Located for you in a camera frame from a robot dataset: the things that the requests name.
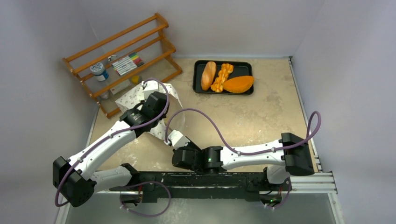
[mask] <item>marble countertop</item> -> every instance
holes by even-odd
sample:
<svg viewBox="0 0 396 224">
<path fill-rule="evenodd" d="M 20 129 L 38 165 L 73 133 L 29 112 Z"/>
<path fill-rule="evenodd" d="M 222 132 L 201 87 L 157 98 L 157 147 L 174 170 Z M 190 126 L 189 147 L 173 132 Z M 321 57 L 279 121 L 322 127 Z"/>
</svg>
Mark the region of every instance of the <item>marble countertop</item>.
<svg viewBox="0 0 396 224">
<path fill-rule="evenodd" d="M 255 91 L 250 96 L 195 93 L 192 89 L 194 63 L 200 59 L 176 58 L 183 73 L 169 83 L 178 92 L 183 108 L 196 108 L 205 112 L 217 124 L 228 144 L 234 147 L 262 144 L 279 139 L 283 132 L 305 136 L 306 125 L 288 59 L 224 59 L 244 61 L 252 65 Z M 171 74 L 172 69 L 164 60 L 140 75 L 143 79 L 161 79 Z M 116 115 L 107 119 L 99 111 L 91 142 L 108 131 L 118 117 Z M 183 134 L 200 148 L 223 145 L 205 117 L 196 112 L 185 112 L 185 117 Z M 172 166 L 172 155 L 171 147 L 145 133 L 118 150 L 99 169 L 106 170 L 129 163 L 140 171 L 185 171 Z M 246 166 L 230 171 L 260 172 L 264 167 L 265 165 Z"/>
</svg>

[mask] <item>baguette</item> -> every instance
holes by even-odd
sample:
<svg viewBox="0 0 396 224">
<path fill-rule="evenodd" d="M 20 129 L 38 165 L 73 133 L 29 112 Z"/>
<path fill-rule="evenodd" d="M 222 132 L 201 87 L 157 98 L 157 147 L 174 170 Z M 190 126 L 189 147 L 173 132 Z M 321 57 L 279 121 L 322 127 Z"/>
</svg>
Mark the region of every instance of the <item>baguette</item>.
<svg viewBox="0 0 396 224">
<path fill-rule="evenodd" d="M 206 91 L 210 88 L 214 75 L 216 74 L 216 63 L 208 62 L 205 66 L 204 72 L 202 72 L 201 88 Z"/>
</svg>

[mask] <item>gray floor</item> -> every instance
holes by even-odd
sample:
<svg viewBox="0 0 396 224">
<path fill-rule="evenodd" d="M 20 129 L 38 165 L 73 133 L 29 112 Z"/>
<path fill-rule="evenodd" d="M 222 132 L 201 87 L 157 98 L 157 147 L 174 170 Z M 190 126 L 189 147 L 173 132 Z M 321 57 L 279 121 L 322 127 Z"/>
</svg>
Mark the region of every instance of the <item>gray floor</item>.
<svg viewBox="0 0 396 224">
<path fill-rule="evenodd" d="M 167 199 L 140 204 L 136 209 L 147 214 L 160 212 Z M 259 202 L 231 199 L 173 199 L 168 211 L 159 217 L 140 217 L 119 209 L 119 196 L 95 195 L 86 204 L 71 208 L 68 224 L 334 224 L 327 194 L 292 194 L 275 211 Z"/>
</svg>

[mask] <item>white wall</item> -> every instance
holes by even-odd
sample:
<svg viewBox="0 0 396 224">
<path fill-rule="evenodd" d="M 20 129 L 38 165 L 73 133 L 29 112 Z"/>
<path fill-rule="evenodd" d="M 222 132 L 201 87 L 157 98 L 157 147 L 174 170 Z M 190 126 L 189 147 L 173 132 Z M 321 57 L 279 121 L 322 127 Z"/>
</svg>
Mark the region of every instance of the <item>white wall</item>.
<svg viewBox="0 0 396 224">
<path fill-rule="evenodd" d="M 61 59 L 97 39 L 76 0 L 1 3 L 1 223 L 53 223 L 52 162 L 85 146 L 95 110 Z"/>
<path fill-rule="evenodd" d="M 396 2 L 327 0 L 294 55 L 315 137 L 347 223 L 394 223 Z"/>
<path fill-rule="evenodd" d="M 100 40 L 159 12 L 177 56 L 290 56 L 324 0 L 79 0 Z M 109 51 L 123 42 L 117 42 Z"/>
</svg>

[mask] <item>pumpkin slice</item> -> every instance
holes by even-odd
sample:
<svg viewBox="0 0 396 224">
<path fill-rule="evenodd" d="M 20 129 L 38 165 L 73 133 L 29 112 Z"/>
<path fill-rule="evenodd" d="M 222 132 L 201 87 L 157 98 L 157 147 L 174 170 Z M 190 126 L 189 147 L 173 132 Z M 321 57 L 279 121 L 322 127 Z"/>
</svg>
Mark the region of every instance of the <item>pumpkin slice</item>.
<svg viewBox="0 0 396 224">
<path fill-rule="evenodd" d="M 243 93 L 252 87 L 255 78 L 253 76 L 239 76 L 228 79 L 223 83 L 223 88 L 232 93 Z"/>
</svg>

